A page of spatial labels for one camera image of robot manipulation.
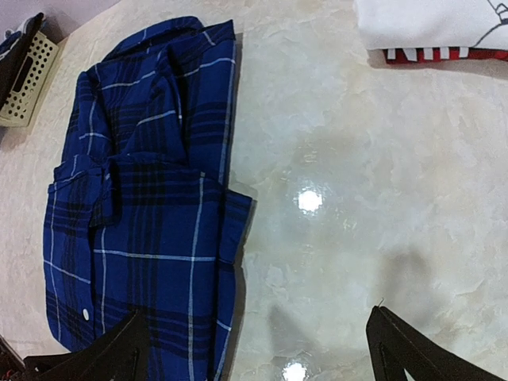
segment white cloth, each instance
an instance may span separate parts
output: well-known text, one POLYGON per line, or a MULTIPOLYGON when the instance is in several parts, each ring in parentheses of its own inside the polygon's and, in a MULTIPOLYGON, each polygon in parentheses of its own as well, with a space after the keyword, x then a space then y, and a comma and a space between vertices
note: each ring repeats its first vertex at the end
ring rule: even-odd
POLYGON ((508 0, 356 0, 356 13, 367 49, 508 50, 508 0))

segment red and white striped fabric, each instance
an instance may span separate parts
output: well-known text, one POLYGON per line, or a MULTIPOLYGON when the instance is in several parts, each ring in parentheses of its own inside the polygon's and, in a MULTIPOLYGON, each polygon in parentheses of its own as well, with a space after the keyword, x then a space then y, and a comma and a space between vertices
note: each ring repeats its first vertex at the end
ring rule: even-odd
POLYGON ((508 0, 356 0, 360 35, 389 64, 508 60, 508 0))

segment beige plastic basket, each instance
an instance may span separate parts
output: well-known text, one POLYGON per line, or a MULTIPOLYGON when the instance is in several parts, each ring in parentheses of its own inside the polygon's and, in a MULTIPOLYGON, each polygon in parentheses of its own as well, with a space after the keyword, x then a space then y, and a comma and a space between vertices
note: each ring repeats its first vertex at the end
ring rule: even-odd
POLYGON ((57 53, 58 46, 48 40, 43 33, 37 32, 14 86, 0 110, 0 125, 5 127, 29 125, 40 91, 57 53))

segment black line print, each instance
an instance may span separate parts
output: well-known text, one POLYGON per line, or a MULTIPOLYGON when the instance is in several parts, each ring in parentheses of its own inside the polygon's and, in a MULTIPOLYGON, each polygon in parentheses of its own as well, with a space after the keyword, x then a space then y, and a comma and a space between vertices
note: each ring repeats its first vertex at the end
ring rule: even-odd
POLYGON ((493 26, 490 28, 487 33, 485 33, 478 42, 473 46, 473 48, 476 48, 478 45, 482 43, 483 40, 487 36, 489 36, 492 32, 494 32, 497 28, 503 25, 508 25, 508 6, 505 5, 505 0, 487 0, 489 4, 491 5, 492 9, 496 14, 499 16, 499 24, 493 26))

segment shirt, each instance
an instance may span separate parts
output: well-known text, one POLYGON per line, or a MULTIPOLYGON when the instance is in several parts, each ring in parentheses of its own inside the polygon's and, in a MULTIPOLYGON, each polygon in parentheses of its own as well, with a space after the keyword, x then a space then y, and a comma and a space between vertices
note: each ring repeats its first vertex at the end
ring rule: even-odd
POLYGON ((83 72, 48 188, 48 322, 70 351, 132 310, 150 380, 220 379, 251 199, 227 189, 233 23, 182 17, 83 72))

